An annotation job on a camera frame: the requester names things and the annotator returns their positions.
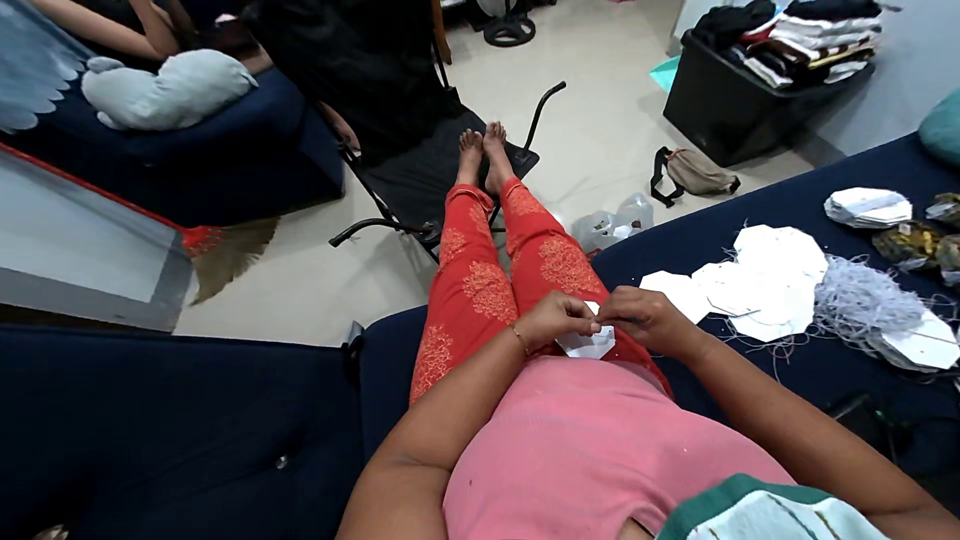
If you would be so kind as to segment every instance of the hand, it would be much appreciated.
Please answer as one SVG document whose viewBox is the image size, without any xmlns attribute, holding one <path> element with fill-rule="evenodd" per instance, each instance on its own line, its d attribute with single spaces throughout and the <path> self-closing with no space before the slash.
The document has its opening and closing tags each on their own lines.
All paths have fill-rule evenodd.
<svg viewBox="0 0 960 540">
<path fill-rule="evenodd" d="M 600 306 L 596 320 L 621 329 L 644 347 L 681 361 L 700 356 L 711 338 L 680 313 L 665 294 L 626 285 L 613 290 Z"/>
<path fill-rule="evenodd" d="M 589 306 L 559 290 L 541 298 L 536 306 L 516 320 L 514 328 L 531 353 L 565 333 L 575 331 L 580 335 L 594 335 L 600 331 Z"/>
</svg>

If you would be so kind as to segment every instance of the broom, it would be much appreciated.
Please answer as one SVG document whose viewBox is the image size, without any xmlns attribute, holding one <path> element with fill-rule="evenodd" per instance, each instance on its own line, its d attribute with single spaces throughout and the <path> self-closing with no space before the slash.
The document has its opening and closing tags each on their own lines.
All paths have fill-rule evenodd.
<svg viewBox="0 0 960 540">
<path fill-rule="evenodd" d="M 197 283 L 200 285 L 197 296 L 190 303 L 190 306 L 195 306 L 212 298 L 224 290 L 227 283 L 243 275 L 251 264 L 263 255 L 263 252 L 267 249 L 267 244 L 273 239 L 276 225 L 280 221 L 278 217 L 271 217 L 229 227 L 208 227 L 206 225 L 192 228 L 183 227 L 2 142 L 0 142 L 0 149 L 180 233 L 183 251 L 190 257 L 193 269 L 197 273 Z"/>
</svg>

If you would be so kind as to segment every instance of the clear plastic bag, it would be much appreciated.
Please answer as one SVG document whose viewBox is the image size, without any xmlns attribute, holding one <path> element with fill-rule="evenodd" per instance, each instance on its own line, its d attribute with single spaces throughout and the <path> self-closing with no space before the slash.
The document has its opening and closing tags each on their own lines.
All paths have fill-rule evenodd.
<svg viewBox="0 0 960 540">
<path fill-rule="evenodd" d="M 654 226 L 654 206 L 642 194 L 634 193 L 620 203 L 613 223 L 615 227 L 629 225 L 635 229 L 633 234 L 646 231 Z"/>
<path fill-rule="evenodd" d="M 620 204 L 616 214 L 599 210 L 573 222 L 570 234 L 588 257 L 654 226 L 654 207 L 640 193 Z"/>
</svg>

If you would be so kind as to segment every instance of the orange patterned leggings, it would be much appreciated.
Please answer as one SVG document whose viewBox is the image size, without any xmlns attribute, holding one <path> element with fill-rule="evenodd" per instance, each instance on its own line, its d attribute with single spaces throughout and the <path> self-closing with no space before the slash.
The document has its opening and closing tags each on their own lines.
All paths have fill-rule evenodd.
<svg viewBox="0 0 960 540">
<path fill-rule="evenodd" d="M 551 290 L 597 304 L 610 295 L 577 241 L 520 180 L 513 178 L 503 185 L 500 202 L 507 224 L 511 280 L 497 262 L 487 225 L 493 200 L 464 184 L 454 185 L 446 195 L 440 269 L 430 286 L 411 404 Z M 549 354 L 563 354 L 559 346 L 554 348 Z M 650 354 L 627 335 L 617 333 L 616 345 L 603 359 L 630 361 L 651 370 L 669 393 L 666 378 Z"/>
</svg>

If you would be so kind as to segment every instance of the stack of clothes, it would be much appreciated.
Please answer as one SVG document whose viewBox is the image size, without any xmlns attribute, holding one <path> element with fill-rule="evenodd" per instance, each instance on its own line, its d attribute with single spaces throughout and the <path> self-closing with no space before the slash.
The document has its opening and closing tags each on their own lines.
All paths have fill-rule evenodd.
<svg viewBox="0 0 960 540">
<path fill-rule="evenodd" d="M 774 12 L 770 0 L 755 0 L 739 13 L 740 24 L 750 17 Z M 770 16 L 762 24 L 744 31 L 730 42 L 733 25 L 725 35 L 705 40 L 728 61 L 742 64 L 773 88 L 829 85 L 851 77 L 867 66 L 874 55 L 882 30 L 877 18 L 882 11 L 875 0 L 795 0 L 782 12 Z M 704 18 L 713 19 L 698 28 L 717 27 L 717 15 L 732 21 L 730 13 L 717 10 Z"/>
</svg>

